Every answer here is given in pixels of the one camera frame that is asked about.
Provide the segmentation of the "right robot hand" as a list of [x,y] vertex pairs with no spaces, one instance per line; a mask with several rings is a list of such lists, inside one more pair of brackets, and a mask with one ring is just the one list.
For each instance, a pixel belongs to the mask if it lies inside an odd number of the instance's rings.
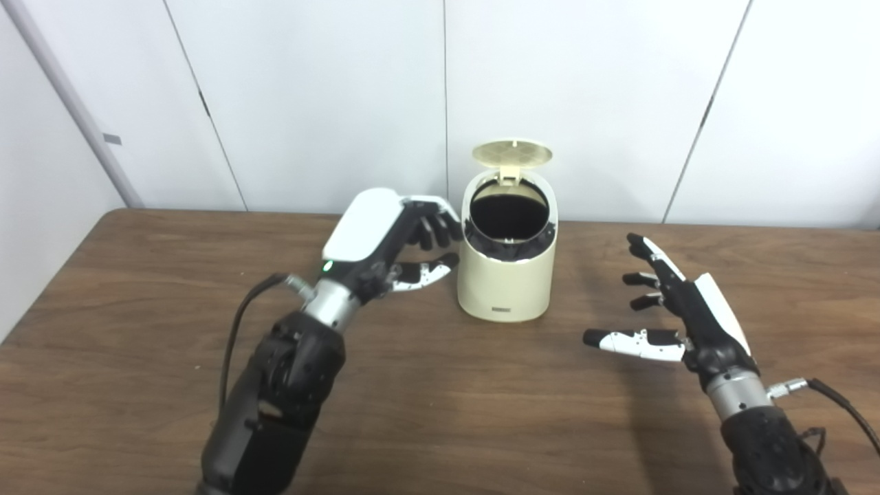
[[686,278],[651,239],[628,234],[626,240],[630,254],[652,269],[622,276],[627,286],[652,289],[650,294],[632,300],[630,307],[635,312],[663,307],[681,320],[684,331],[586,329],[582,335],[584,344],[647,360],[682,362],[689,372],[698,375],[704,391],[717,376],[735,372],[760,375],[738,318],[713,276],[704,273],[698,278]]

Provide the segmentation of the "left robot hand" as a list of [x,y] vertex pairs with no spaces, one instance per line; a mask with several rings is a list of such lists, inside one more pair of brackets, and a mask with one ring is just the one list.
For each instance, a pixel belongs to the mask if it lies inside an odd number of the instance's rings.
[[340,291],[343,298],[365,305],[389,292],[422,289],[452,273],[460,257],[446,252],[428,262],[400,262],[404,248],[446,250],[462,238],[460,219],[443,197],[365,189],[323,247],[317,294]]

